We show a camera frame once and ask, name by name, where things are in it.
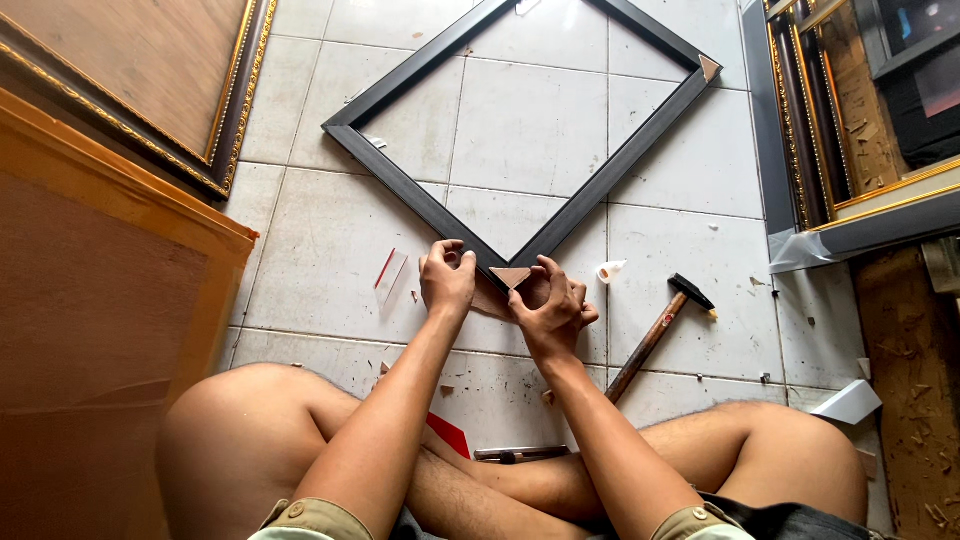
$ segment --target hand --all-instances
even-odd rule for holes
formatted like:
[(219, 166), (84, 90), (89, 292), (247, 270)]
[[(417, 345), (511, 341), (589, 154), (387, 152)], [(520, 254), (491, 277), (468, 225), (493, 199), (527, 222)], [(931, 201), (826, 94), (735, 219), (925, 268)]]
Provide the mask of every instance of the hand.
[(550, 281), (550, 299), (530, 310), (515, 290), (510, 291), (510, 310), (523, 331), (530, 354), (537, 363), (575, 357), (580, 330), (600, 318), (593, 304), (584, 302), (587, 286), (568, 280), (552, 258), (537, 257), (540, 266), (531, 271)]
[(449, 265), (463, 247), (463, 240), (441, 240), (430, 248), (430, 255), (420, 258), (420, 295), (427, 312), (467, 317), (473, 302), (477, 255), (464, 253), (456, 270)]

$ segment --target wooden hammer handle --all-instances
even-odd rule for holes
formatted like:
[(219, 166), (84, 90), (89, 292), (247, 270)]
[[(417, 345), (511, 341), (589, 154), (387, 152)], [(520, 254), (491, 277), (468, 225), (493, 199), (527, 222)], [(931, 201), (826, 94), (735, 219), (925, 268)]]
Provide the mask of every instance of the wooden hammer handle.
[(620, 370), (620, 374), (616, 376), (616, 379), (614, 379), (610, 387), (607, 388), (607, 398), (612, 403), (616, 404), (616, 402), (620, 400), (620, 396), (627, 391), (627, 386), (630, 386), (630, 382), (636, 376), (636, 372), (643, 367), (643, 363), (646, 362), (650, 354), (654, 352), (657, 343), (660, 342), (666, 330), (670, 328), (670, 323), (673, 322), (673, 319), (677, 316), (677, 313), (680, 312), (681, 308), (684, 307), (684, 304), (686, 304), (686, 295), (678, 292), (677, 296), (673, 297), (670, 304), (663, 310), (660, 317), (657, 318), (657, 322), (654, 323), (653, 328), (643, 337), (643, 341), (640, 341), (640, 344), (636, 346), (636, 350), (630, 355), (630, 359), (627, 360), (623, 369)]

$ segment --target triangular corner piece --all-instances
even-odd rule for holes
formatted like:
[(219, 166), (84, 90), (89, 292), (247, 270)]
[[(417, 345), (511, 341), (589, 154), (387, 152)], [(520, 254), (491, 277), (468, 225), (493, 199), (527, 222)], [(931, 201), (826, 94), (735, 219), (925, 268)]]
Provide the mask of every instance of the triangular corner piece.
[(527, 278), (530, 277), (529, 268), (493, 268), (490, 269), (491, 272), (496, 274), (498, 278), (506, 285), (512, 289), (517, 288), (518, 285), (524, 282)]
[(719, 63), (712, 61), (704, 55), (700, 55), (700, 66), (704, 68), (704, 78), (707, 79), (708, 83), (716, 77), (717, 71), (720, 69)]

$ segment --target black picture frame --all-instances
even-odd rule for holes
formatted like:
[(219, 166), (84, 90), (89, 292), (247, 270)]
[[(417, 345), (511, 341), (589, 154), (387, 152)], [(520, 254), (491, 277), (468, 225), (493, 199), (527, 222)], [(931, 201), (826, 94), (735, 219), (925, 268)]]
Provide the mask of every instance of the black picture frame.
[(276, 0), (250, 0), (205, 151), (190, 149), (0, 12), (0, 71), (214, 201), (229, 198)]
[(464, 250), (472, 250), (477, 255), (477, 269), (504, 294), (509, 287), (495, 276), (491, 268), (529, 267), (537, 264), (537, 255), (552, 254), (703, 94), (722, 69), (716, 61), (629, 1), (586, 1), (652, 44), (671, 60), (689, 69), (690, 74), (510, 260), (504, 259), (488, 246), (380, 152), (359, 130), (404, 92), (466, 47), (470, 39), (486, 30), (519, 0), (484, 0), (323, 124), (324, 131), (419, 214), (440, 236), (464, 240)]

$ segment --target hairy leg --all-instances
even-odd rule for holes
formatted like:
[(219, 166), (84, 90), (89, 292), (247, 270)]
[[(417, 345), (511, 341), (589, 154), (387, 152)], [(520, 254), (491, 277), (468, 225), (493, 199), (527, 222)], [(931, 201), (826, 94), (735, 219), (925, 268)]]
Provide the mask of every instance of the hairy leg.
[[(754, 507), (803, 503), (864, 524), (867, 480), (856, 449), (830, 424), (791, 408), (732, 402), (640, 434), (697, 489)], [(570, 521), (604, 517), (578, 454), (519, 465), (444, 454), (493, 489)]]
[[(359, 403), (312, 373), (276, 364), (246, 366), (191, 388), (164, 420), (157, 445), (173, 537), (252, 535), (278, 500), (292, 497)], [(425, 436), (429, 447), (452, 452), (432, 430)], [(418, 456), (406, 504), (425, 530), (444, 538), (588, 536), (428, 450)]]

